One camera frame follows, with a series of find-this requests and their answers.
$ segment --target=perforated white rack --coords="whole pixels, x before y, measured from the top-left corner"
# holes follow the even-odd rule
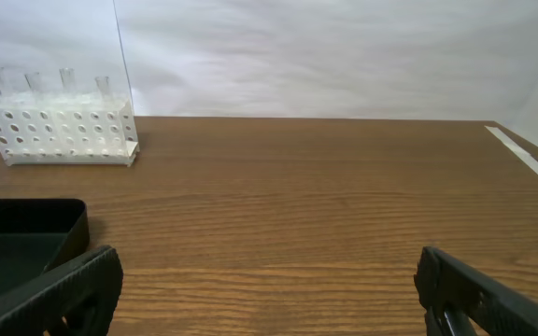
[[[96,94],[0,99],[0,152],[7,165],[126,164],[138,152],[129,99]]]

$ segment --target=white line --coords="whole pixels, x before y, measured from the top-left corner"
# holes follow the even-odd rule
[[[529,152],[522,149],[517,143],[505,135],[502,130],[497,127],[485,126],[493,135],[495,135],[502,143],[510,148],[524,163],[526,163],[536,174],[538,174],[538,161],[534,159]]]

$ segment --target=wooden table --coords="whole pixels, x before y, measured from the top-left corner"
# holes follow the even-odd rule
[[[0,197],[80,198],[118,249],[111,335],[424,335],[424,245],[538,301],[538,176],[486,122],[136,123],[132,168],[0,158]]]

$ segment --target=clear tube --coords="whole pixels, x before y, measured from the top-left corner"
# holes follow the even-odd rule
[[[64,85],[65,93],[76,93],[76,79],[74,78],[74,69],[60,69],[60,76],[62,77],[62,84]]]
[[[7,81],[6,77],[6,69],[3,67],[0,67],[0,95],[2,97],[9,96],[12,93],[11,86],[9,85],[9,82]]]
[[[30,91],[33,92],[34,97],[40,97],[43,94],[43,82],[41,81],[41,74],[34,72],[31,74],[25,74],[26,82]]]
[[[109,88],[109,77],[95,77],[94,81],[97,83],[97,88],[99,88],[99,92],[101,92],[101,97],[103,97],[104,100],[111,99],[111,89]]]

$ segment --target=white tape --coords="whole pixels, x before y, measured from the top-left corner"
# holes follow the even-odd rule
[[[538,174],[538,161],[529,154],[526,150],[522,149],[517,143],[505,135],[502,130],[497,127],[485,126],[493,135],[495,135],[502,143],[510,148],[524,163],[526,163],[536,174]]]

